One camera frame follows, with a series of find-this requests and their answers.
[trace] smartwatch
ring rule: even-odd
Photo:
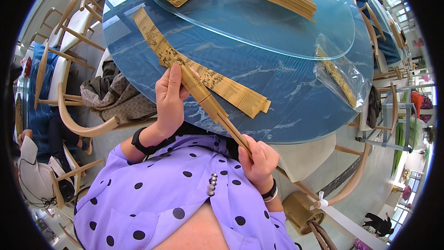
[[[273,187],[271,188],[270,191],[268,191],[265,194],[262,194],[262,199],[268,198],[268,197],[273,197],[274,194],[276,193],[276,180],[273,178]]]

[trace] black outfit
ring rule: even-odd
[[[79,136],[70,131],[60,118],[60,114],[57,114],[49,120],[49,153],[60,161],[65,172],[69,172],[71,171],[71,168],[63,149],[63,140],[65,140],[68,145],[77,146]]]
[[[364,222],[364,226],[372,226],[373,228],[375,228],[376,231],[379,232],[379,236],[384,237],[386,236],[391,227],[392,227],[392,223],[390,222],[390,217],[387,218],[386,220],[382,220],[379,216],[374,215],[372,213],[368,213],[365,215],[365,217],[370,218],[371,221],[367,221]]]

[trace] sneaker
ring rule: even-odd
[[[85,142],[86,149],[84,149],[84,152],[87,154],[91,154],[92,153],[92,138],[91,137],[82,137],[82,142]]]

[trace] table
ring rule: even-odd
[[[352,46],[344,54],[372,81],[373,54],[364,21],[352,0],[342,0],[342,4],[350,9],[355,31]],[[103,32],[108,50],[125,77],[150,100],[155,102],[155,82],[165,68],[159,65],[158,57],[132,19],[141,6],[176,50],[271,101],[268,113],[260,112],[251,119],[212,93],[241,133],[270,144],[298,143],[319,139],[356,117],[354,110],[316,80],[313,74],[316,61],[277,53],[209,31],[170,13],[154,0],[106,0]],[[187,122],[228,135],[192,97],[184,105]]]

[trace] patterned cloth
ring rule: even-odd
[[[215,135],[184,135],[133,164],[120,145],[108,155],[74,211],[85,249],[152,249],[188,220],[208,199],[230,249],[297,249],[284,212],[269,212],[239,162]]]
[[[92,113],[104,121],[117,116],[121,122],[143,120],[157,113],[156,104],[137,91],[114,62],[105,60],[103,73],[80,87],[82,101]]]

